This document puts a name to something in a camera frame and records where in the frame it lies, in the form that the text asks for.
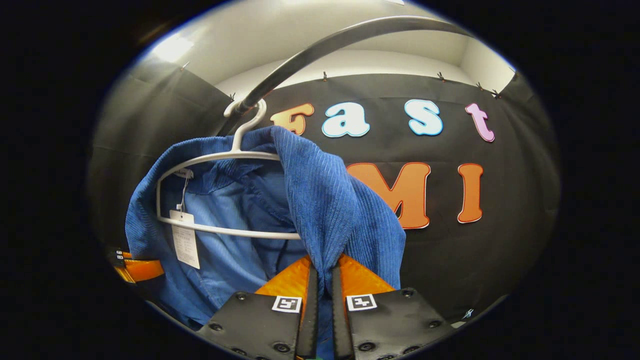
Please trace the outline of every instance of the letter cutout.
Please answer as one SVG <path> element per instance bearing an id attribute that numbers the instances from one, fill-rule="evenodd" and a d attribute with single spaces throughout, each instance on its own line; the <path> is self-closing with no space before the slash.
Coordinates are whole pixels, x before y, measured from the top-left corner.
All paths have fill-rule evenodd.
<path id="1" fill-rule="evenodd" d="M 404 112 L 411 116 L 409 127 L 416 135 L 435 136 L 442 132 L 440 109 L 427 100 L 409 100 L 404 104 Z"/>
<path id="2" fill-rule="evenodd" d="M 462 211 L 458 214 L 461 224 L 475 222 L 482 217 L 480 209 L 480 176 L 484 170 L 478 164 L 462 164 L 458 166 L 458 173 L 462 176 L 464 196 Z"/>
<path id="3" fill-rule="evenodd" d="M 322 132 L 330 138 L 339 138 L 345 134 L 359 137 L 369 132 L 370 125 L 364 120 L 364 108 L 355 102 L 341 102 L 328 108 L 325 113 L 330 117 L 322 125 Z"/>
<path id="4" fill-rule="evenodd" d="M 376 192 L 391 210 L 402 204 L 398 221 L 403 229 L 422 229 L 429 225 L 426 216 L 426 183 L 431 172 L 425 163 L 406 163 L 390 189 L 378 167 L 371 163 L 357 163 L 347 167 L 347 172 Z"/>
<path id="5" fill-rule="evenodd" d="M 305 117 L 302 115 L 311 116 L 313 113 L 314 107 L 311 104 L 306 103 L 296 106 L 295 108 L 273 114 L 271 116 L 271 121 L 273 121 L 274 125 L 282 126 L 296 135 L 302 135 L 302 133 L 305 132 Z"/>
<path id="6" fill-rule="evenodd" d="M 486 142 L 493 142 L 493 140 L 495 139 L 495 135 L 493 135 L 493 131 L 489 130 L 486 126 L 486 113 L 480 110 L 476 103 L 468 105 L 465 110 L 474 118 L 474 123 L 476 123 L 476 130 L 478 130 L 478 134 L 480 134 L 480 136 L 482 136 L 482 138 Z"/>

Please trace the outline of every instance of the hanger hook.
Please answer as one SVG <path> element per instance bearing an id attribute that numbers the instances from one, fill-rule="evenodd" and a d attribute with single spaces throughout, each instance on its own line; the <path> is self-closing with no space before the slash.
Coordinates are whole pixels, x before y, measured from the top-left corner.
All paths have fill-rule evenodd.
<path id="1" fill-rule="evenodd" d="M 231 113 L 236 109 L 236 106 L 238 106 L 241 102 L 242 100 L 236 100 L 231 104 L 229 104 L 229 106 L 227 106 L 227 108 L 225 109 L 225 117 L 231 116 Z M 264 114 L 267 113 L 267 103 L 264 102 L 264 99 L 260 99 L 260 101 L 258 101 L 256 106 L 258 107 L 258 113 L 255 114 L 255 117 L 249 120 L 248 122 L 240 125 L 238 130 L 236 130 L 236 133 L 234 134 L 234 142 L 231 145 L 231 151 L 241 151 L 240 144 L 242 142 L 242 137 L 244 136 L 244 134 L 247 131 L 253 129 L 253 127 L 256 126 L 262 120 L 262 118 L 264 117 Z"/>

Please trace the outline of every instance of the light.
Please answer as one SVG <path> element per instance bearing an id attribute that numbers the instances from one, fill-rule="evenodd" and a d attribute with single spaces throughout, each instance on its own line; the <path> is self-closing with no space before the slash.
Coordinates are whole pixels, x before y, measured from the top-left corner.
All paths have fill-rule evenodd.
<path id="1" fill-rule="evenodd" d="M 174 62 L 184 55 L 193 47 L 193 43 L 185 38 L 172 35 L 170 38 L 163 40 L 154 49 L 153 53 L 168 62 Z"/>

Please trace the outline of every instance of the blue corduroy jacket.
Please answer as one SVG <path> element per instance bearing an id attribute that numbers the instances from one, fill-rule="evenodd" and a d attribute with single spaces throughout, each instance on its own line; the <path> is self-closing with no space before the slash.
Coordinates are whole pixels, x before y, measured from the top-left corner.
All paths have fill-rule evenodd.
<path id="1" fill-rule="evenodd" d="M 332 335 L 331 269 L 341 253 L 389 285 L 400 287 L 405 234 L 386 203 L 353 176 L 338 156 L 283 127 L 246 133 L 244 151 L 272 160 L 227 159 L 190 166 L 184 211 L 196 224 L 300 234 L 300 240 L 251 239 L 196 231 L 200 269 L 177 259 L 171 225 L 156 218 L 156 183 L 178 163 L 231 149 L 233 136 L 197 138 L 171 146 L 135 189 L 125 222 L 133 259 L 159 259 L 165 275 L 144 281 L 186 325 L 203 325 L 236 291 L 254 292 L 306 254 L 319 278 L 319 342 Z M 162 183 L 161 212 L 182 202 L 185 179 Z"/>

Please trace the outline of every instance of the white plastic hanger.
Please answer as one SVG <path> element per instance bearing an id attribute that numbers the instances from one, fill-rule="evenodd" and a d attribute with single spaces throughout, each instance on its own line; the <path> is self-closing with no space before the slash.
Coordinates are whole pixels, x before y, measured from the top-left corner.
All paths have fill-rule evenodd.
<path id="1" fill-rule="evenodd" d="M 240 104 L 242 100 L 234 101 L 225 110 L 225 117 L 229 117 L 232 111 L 236 108 L 238 104 Z M 264 100 L 260 100 L 257 104 L 258 114 L 251 119 L 251 121 L 241 125 L 234 135 L 234 142 L 231 145 L 231 150 L 227 152 L 218 152 L 216 154 L 203 155 L 197 158 L 193 158 L 191 160 L 187 160 L 183 163 L 179 163 L 175 165 L 171 169 L 167 170 L 161 177 L 158 179 L 156 186 L 156 213 L 157 219 L 162 222 L 166 222 L 167 224 L 176 225 L 179 227 L 185 227 L 186 229 L 206 231 L 208 233 L 218 233 L 218 234 L 227 234 L 227 235 L 236 235 L 236 236 L 246 236 L 249 238 L 264 238 L 264 239 L 283 239 L 283 240 L 300 240 L 300 235 L 297 233 L 271 233 L 271 232 L 263 232 L 263 231 L 249 231 L 249 230 L 237 230 L 237 229 L 228 229 L 226 227 L 215 227 L 215 226 L 207 226 L 207 225 L 198 225 L 198 224 L 189 224 L 185 222 L 181 222 L 179 220 L 174 220 L 170 218 L 162 217 L 160 214 L 160 183 L 167 176 L 173 174 L 175 171 L 186 168 L 190 165 L 205 163 L 211 160 L 221 160 L 221 159 L 264 159 L 264 160 L 275 160 L 280 161 L 280 157 L 276 154 L 271 154 L 269 152 L 259 152 L 259 151 L 242 151 L 240 150 L 240 144 L 242 142 L 242 137 L 244 134 L 252 129 L 256 124 L 262 120 L 264 114 L 267 112 L 267 104 Z"/>

